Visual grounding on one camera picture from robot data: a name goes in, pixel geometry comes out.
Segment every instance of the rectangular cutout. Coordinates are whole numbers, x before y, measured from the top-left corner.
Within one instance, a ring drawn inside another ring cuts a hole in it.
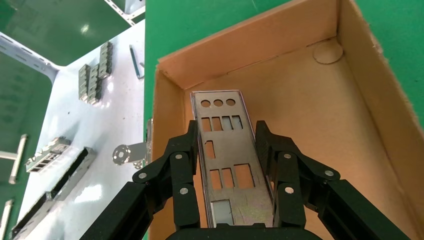
[[[223,126],[221,125],[221,119],[219,116],[213,116],[212,117],[212,125],[214,131],[222,131]]]
[[[231,212],[230,200],[213,201],[212,203],[214,224],[234,225],[233,213]]]
[[[249,164],[234,165],[234,168],[239,189],[251,189],[255,187]]]
[[[201,125],[203,126],[203,132],[211,132],[212,131],[211,120],[209,119],[209,117],[202,117],[201,118]]]
[[[232,122],[234,123],[234,129],[235,130],[242,130],[242,120],[240,119],[239,115],[232,116]]]
[[[213,189],[222,189],[220,171],[218,169],[210,170],[210,181]]]
[[[206,151],[206,156],[210,159],[215,159],[215,149],[213,141],[206,141],[204,144],[204,148]]]
[[[222,178],[223,178],[223,185],[227,189],[234,188],[234,180],[233,180],[233,174],[231,173],[231,168],[223,168],[222,169]]]
[[[223,116],[222,117],[222,128],[223,128],[224,131],[233,130],[233,125],[231,124],[230,116]]]

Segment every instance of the silver metal part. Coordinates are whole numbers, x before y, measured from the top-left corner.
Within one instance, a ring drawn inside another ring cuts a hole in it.
[[[186,195],[187,193],[189,193],[189,190],[186,187],[183,187],[179,190],[179,193],[181,195]]]
[[[9,216],[11,214],[13,200],[9,200],[4,204],[3,215],[0,222],[0,239],[5,239],[6,227],[8,226]]]
[[[330,176],[330,177],[334,175],[334,172],[332,172],[330,170],[326,170],[324,173],[325,173],[325,175]]]
[[[152,127],[153,127],[152,125],[153,125],[153,121],[150,118],[147,121],[146,142],[139,142],[132,145],[122,144],[117,146],[112,153],[113,162],[117,165],[132,163],[136,169],[141,169],[147,164],[151,163],[152,162]]]
[[[57,196],[54,198],[55,201],[63,201],[67,198],[72,189],[74,189],[80,179],[84,176],[84,174],[86,174],[94,159],[96,159],[96,152],[92,148],[86,147],[85,149],[88,151],[88,155],[72,173],[68,181],[63,185]]]
[[[52,83],[60,70],[59,66],[2,32],[0,32],[0,52],[46,75]]]
[[[112,73],[112,54],[114,46],[107,41],[100,47],[100,60],[98,64],[98,77],[105,79]]]
[[[79,100],[87,103],[89,94],[89,78],[90,78],[90,66],[84,64],[78,71],[78,97]]]
[[[18,175],[19,165],[21,165],[22,154],[24,153],[27,137],[28,135],[26,134],[20,136],[19,145],[17,146],[17,153],[0,151],[0,159],[9,159],[14,161],[9,177],[10,184],[16,184],[16,176]]]
[[[134,26],[134,18],[146,12],[146,0],[126,0],[125,12],[122,11],[112,0],[104,0],[119,16],[121,16],[129,25]]]
[[[221,215],[228,204],[220,204],[221,201],[229,201],[234,225],[265,223],[271,227],[271,196],[256,155],[241,93],[236,90],[193,92],[191,97],[200,131],[200,168],[208,227],[229,222],[228,216]],[[219,177],[220,186],[214,187],[212,172],[217,173],[214,176]]]
[[[47,216],[47,214],[55,206],[56,202],[63,201],[74,189],[80,179],[84,176],[90,164],[96,158],[93,149],[85,147],[88,154],[81,159],[81,153],[74,160],[73,164],[68,167],[65,174],[59,179],[56,185],[46,191],[25,214],[25,216],[13,227],[13,240],[25,239],[37,225]]]
[[[26,172],[40,172],[42,169],[50,165],[71,145],[71,141],[65,137],[56,137],[47,146],[36,152],[35,156],[26,162]]]
[[[102,98],[102,79],[99,78],[99,64],[90,70],[88,79],[88,103],[96,104]]]

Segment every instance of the metal bracket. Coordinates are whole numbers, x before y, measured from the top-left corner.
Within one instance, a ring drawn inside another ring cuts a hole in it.
[[[51,83],[55,81],[60,66],[46,60],[45,57],[20,44],[16,40],[0,32],[0,51],[28,67],[46,75]]]
[[[28,135],[24,134],[20,136],[19,145],[17,147],[17,153],[0,151],[0,158],[14,160],[12,171],[9,177],[10,184],[16,184],[16,176],[18,175],[19,165],[21,164],[22,154],[24,153],[25,142],[27,141]]]
[[[109,5],[115,12],[119,14],[129,25],[134,26],[135,23],[133,21],[134,18],[140,16],[141,14],[146,12],[146,2],[145,0],[142,0],[141,2],[144,2],[144,5],[135,10],[131,14],[126,14],[124,11],[122,11],[112,0],[104,0],[107,5]]]
[[[141,169],[152,162],[152,127],[153,121],[147,121],[146,142],[132,145],[121,144],[115,148],[112,160],[116,165],[132,163],[136,169]]]

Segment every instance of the metal plate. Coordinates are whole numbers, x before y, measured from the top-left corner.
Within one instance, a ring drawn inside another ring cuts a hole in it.
[[[265,223],[271,227],[272,201],[241,93],[193,92],[192,103],[200,130],[200,167],[208,226],[231,223],[222,214],[229,208],[225,201],[229,200],[234,225]],[[208,154],[211,144],[214,154]]]

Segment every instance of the metal strip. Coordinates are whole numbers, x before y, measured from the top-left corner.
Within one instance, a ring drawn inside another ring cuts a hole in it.
[[[215,214],[220,211],[216,209],[218,204],[212,208],[213,203],[228,200],[234,225],[265,223],[271,227],[272,201],[241,93],[236,90],[203,91],[193,92],[191,97],[200,130],[200,168],[208,226],[220,223],[216,222],[219,217]],[[207,154],[208,142],[213,144],[214,156]],[[238,169],[246,172],[241,175]],[[213,179],[216,179],[211,171],[219,174],[215,176],[219,176],[221,188],[214,188]]]
[[[55,81],[60,66],[0,32],[0,51]]]

